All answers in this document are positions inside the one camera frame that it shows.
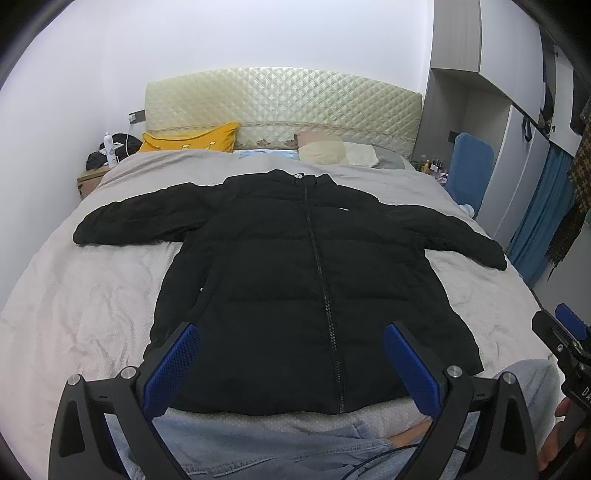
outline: jeans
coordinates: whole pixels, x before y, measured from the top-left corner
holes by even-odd
[[[526,360],[504,371],[518,378],[530,412],[538,448],[554,425],[558,402],[558,373],[551,362]],[[115,416],[107,416],[113,441],[132,480],[144,479]],[[468,447],[477,413],[469,414],[458,445]],[[331,432],[283,433],[233,427],[188,418],[169,410],[153,421],[179,464],[193,479],[340,480],[356,465],[379,453],[394,450],[388,439],[376,439],[363,422]],[[349,480],[392,480],[414,448],[383,455],[354,471]],[[454,450],[441,479],[452,480],[464,453]]]

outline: cable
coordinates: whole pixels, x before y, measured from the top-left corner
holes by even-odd
[[[366,461],[361,462],[359,465],[356,465],[355,468],[353,468],[353,470],[347,472],[345,474],[345,476],[341,480],[345,480],[345,479],[349,478],[349,476],[353,472],[356,472],[357,470],[359,470],[361,467],[363,467],[363,465],[367,465],[369,462],[373,462],[375,459],[378,459],[380,457],[383,457],[384,455],[387,455],[389,453],[396,453],[396,452],[399,452],[400,450],[406,450],[408,448],[415,448],[415,447],[418,447],[419,445],[420,445],[420,443],[412,443],[410,445],[405,445],[403,447],[395,448],[394,450],[388,450],[387,452],[382,452],[382,453],[379,453],[377,455],[374,455],[373,457],[368,458]],[[456,445],[454,447],[454,449],[459,450],[460,452],[463,452],[463,453],[468,453],[468,450],[467,449],[465,449],[464,447],[458,447],[458,445]]]
[[[127,129],[127,137],[125,137],[125,154],[127,155],[127,157],[129,157],[129,151],[127,150],[127,141],[129,140],[129,133],[130,132],[131,132],[131,124],[129,124],[129,128]]]

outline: jacket zipper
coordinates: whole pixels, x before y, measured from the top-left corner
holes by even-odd
[[[324,275],[322,274],[322,265],[320,263],[320,254],[318,246],[316,245],[316,237],[314,236],[314,229],[312,228],[311,209],[308,202],[308,187],[304,183],[304,198],[306,201],[306,215],[308,217],[308,230],[310,233],[310,242],[312,243],[312,250],[314,252],[314,260],[316,262],[316,270],[320,277],[320,288],[322,290],[322,298],[324,300],[324,313],[326,315],[326,322],[329,328],[330,349],[332,351],[333,366],[335,369],[337,396],[339,397],[339,413],[345,413],[345,389],[343,388],[343,367],[340,361],[339,350],[336,345],[335,323],[332,319],[332,312],[330,310],[330,301],[327,293],[326,283],[324,282]]]

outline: quilted headboard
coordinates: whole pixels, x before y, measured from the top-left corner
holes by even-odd
[[[409,157],[421,94],[324,70],[249,67],[210,70],[146,87],[147,130],[181,133],[236,120],[236,148],[293,148],[300,130],[330,130]]]

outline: black bag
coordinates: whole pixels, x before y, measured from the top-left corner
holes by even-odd
[[[125,151],[125,141],[127,141],[127,152]],[[117,155],[117,159],[119,161],[127,158],[127,154],[133,155],[136,153],[139,148],[142,146],[141,140],[138,140],[133,135],[127,134],[113,134],[113,143],[120,143],[123,147],[119,147],[115,150],[115,154]],[[105,147],[104,143],[99,145],[99,150]],[[92,152],[88,155],[88,160],[86,160],[86,170],[95,170],[97,168],[101,168],[107,160],[107,157],[102,153],[96,151]]]

